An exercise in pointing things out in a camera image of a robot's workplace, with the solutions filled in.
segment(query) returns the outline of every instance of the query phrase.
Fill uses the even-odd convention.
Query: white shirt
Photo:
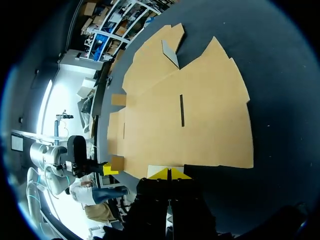
[[[70,194],[72,198],[81,204],[86,204],[88,206],[96,205],[94,198],[92,196],[92,188],[86,187],[85,185],[81,186],[81,182],[74,182],[70,185]]]

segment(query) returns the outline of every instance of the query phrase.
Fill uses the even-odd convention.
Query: flattened cardboard box
[[[124,77],[126,107],[118,124],[111,126],[110,114],[108,144],[117,141],[113,153],[124,156],[124,171],[143,178],[149,165],[252,168],[249,95],[235,61],[214,37],[200,57],[178,69],[162,41],[176,52],[181,27],[159,32],[137,51]]]

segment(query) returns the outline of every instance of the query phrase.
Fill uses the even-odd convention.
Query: blue jeans
[[[95,204],[103,203],[109,199],[120,198],[126,194],[128,194],[128,190],[124,186],[121,186],[120,188],[92,187],[92,197]]]

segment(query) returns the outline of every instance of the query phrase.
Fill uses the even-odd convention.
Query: black table
[[[241,234],[280,207],[299,201],[312,207],[320,192],[320,69],[305,38],[267,1],[182,1],[157,17],[124,52],[113,71],[100,117],[98,158],[107,161],[111,94],[124,94],[124,75],[134,53],[163,25],[182,23],[186,32],[177,56],[183,67],[216,36],[234,58],[250,102],[254,168],[185,166],[203,185],[217,217],[217,230]],[[129,188],[138,179],[115,176]],[[192,225],[192,206],[190,225]]]

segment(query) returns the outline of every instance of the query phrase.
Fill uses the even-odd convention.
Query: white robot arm
[[[38,170],[30,167],[27,173],[26,196],[30,216],[34,225],[48,237],[57,234],[41,215],[39,191],[46,189],[53,195],[59,195],[76,178],[92,172],[103,174],[103,165],[96,160],[87,159],[86,141],[82,136],[71,136],[63,146],[48,146],[34,142],[30,148],[30,158]]]

